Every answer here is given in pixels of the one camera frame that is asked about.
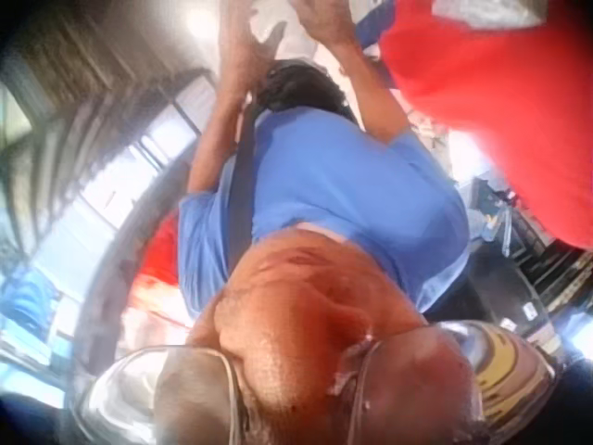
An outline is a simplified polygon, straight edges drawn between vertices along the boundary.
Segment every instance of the window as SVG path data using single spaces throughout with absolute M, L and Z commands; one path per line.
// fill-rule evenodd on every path
M 0 151 L 31 131 L 15 97 L 0 83 Z

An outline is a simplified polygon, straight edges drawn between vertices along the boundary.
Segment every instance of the shoulder strap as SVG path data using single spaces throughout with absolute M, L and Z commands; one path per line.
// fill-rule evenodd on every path
M 231 191 L 229 192 L 229 275 L 251 246 L 255 177 L 253 157 L 255 152 L 255 123 L 258 116 L 257 102 L 252 102 L 244 112 L 241 139 L 234 162 Z

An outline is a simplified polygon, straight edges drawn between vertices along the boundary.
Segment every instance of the man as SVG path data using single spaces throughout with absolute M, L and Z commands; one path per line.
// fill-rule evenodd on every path
M 273 48 L 251 35 L 250 2 L 226 3 L 217 102 L 180 206 L 180 286 L 199 313 L 188 343 L 233 358 L 249 443 L 346 443 L 351 400 L 335 395 L 352 375 L 348 364 L 426 325 L 418 308 L 466 260 L 465 210 L 362 54 L 347 1 L 294 0 L 305 29 L 351 79 L 366 133 L 313 108 L 259 120 L 254 243 L 229 276 L 229 159 L 246 95 Z M 411 364 L 390 376 L 389 391 L 406 405 L 405 443 L 427 443 L 465 415 L 469 364 L 444 339 L 407 353 Z M 191 439 L 199 426 L 174 394 L 175 379 L 163 388 L 157 417 L 183 425 L 178 440 Z

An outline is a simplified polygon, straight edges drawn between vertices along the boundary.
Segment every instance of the hand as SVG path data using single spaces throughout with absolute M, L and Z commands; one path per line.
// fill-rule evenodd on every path
M 357 43 L 347 0 L 290 0 L 307 33 L 332 50 Z
M 278 23 L 261 44 L 251 32 L 253 0 L 221 1 L 221 93 L 245 98 L 257 88 L 271 68 L 285 22 Z

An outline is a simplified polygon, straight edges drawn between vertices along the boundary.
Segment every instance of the ear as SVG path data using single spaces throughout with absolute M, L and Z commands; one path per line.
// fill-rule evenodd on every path
M 216 308 L 224 298 L 224 289 L 217 294 L 217 296 L 204 308 L 202 313 L 197 317 L 194 327 L 190 331 L 185 344 L 191 346 L 199 346 L 202 348 L 211 348 L 213 350 L 220 350 L 221 343 L 219 342 L 219 334 L 214 324 L 214 313 Z

